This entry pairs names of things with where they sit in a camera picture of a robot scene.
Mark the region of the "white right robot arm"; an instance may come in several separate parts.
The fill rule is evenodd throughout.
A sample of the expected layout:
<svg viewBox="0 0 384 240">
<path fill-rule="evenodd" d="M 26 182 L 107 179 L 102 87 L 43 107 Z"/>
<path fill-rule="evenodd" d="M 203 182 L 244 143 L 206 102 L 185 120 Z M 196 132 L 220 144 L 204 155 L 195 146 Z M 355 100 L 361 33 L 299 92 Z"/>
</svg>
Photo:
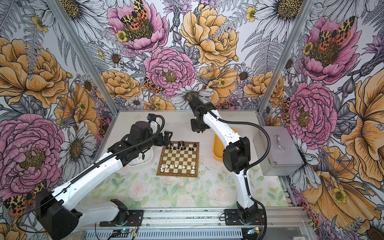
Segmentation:
<svg viewBox="0 0 384 240">
<path fill-rule="evenodd" d="M 224 122 L 212 103 L 203 103 L 198 97 L 189 101 L 194 114 L 191 119 L 193 132 L 202 133 L 211 129 L 224 146 L 223 164 L 234 175 L 237 191 L 237 206 L 240 220 L 250 223 L 259 211 L 258 204 L 252 198 L 245 170 L 250 166 L 250 141 L 241 137 Z"/>
</svg>

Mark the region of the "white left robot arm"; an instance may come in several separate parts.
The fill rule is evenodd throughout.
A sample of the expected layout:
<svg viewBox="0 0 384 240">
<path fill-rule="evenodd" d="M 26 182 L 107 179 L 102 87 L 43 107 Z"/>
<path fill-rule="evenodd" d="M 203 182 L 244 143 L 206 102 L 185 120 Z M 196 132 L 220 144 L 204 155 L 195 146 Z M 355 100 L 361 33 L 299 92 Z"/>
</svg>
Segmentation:
<svg viewBox="0 0 384 240">
<path fill-rule="evenodd" d="M 130 133 L 110 146 L 94 164 L 73 179 L 52 191 L 43 190 L 36 195 L 36 218 L 53 240 L 61 240 L 76 228 L 107 222 L 123 226 L 129 220 L 128 208 L 117 199 L 87 210 L 77 210 L 78 203 L 98 184 L 127 166 L 153 146 L 168 146 L 173 132 L 164 131 L 164 124 L 152 129 L 149 121 L 138 121 Z"/>
</svg>

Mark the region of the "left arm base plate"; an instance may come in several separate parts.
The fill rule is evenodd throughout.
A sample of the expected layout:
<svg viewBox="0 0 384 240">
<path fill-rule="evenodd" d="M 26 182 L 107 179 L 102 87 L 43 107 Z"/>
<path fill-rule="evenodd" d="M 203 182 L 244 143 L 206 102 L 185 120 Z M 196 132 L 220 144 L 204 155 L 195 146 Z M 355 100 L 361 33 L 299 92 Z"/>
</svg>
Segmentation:
<svg viewBox="0 0 384 240">
<path fill-rule="evenodd" d="M 143 221 L 144 210 L 127 210 L 109 222 L 100 222 L 100 227 L 140 227 Z"/>
</svg>

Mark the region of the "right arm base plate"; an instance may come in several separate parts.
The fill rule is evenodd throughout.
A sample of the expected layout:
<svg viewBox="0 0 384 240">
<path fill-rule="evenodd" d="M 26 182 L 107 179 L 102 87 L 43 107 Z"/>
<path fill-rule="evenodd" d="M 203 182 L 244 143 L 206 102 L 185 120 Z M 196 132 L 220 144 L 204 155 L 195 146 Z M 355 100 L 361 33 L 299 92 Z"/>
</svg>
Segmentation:
<svg viewBox="0 0 384 240">
<path fill-rule="evenodd" d="M 224 209 L 224 221 L 227 226 L 265 226 L 266 213 L 263 209 Z"/>
</svg>

